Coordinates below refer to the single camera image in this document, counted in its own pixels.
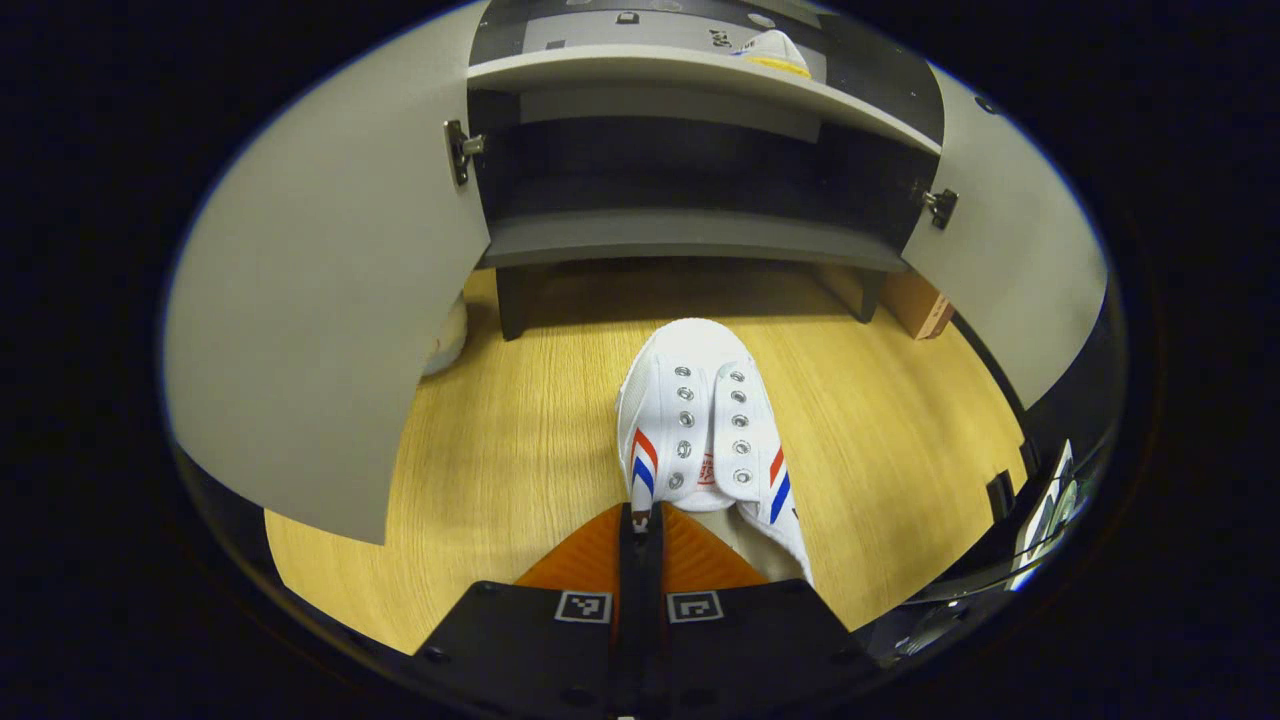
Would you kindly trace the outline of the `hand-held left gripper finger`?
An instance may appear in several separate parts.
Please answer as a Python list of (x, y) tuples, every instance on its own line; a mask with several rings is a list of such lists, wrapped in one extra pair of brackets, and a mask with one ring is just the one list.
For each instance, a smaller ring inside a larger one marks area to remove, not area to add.
[(479, 580), (415, 655), (474, 716), (618, 716), (637, 698), (641, 539), (618, 503), (509, 583)]
[(640, 548), (641, 715), (820, 716), (879, 674), (808, 582), (763, 582), (689, 515), (654, 506)]

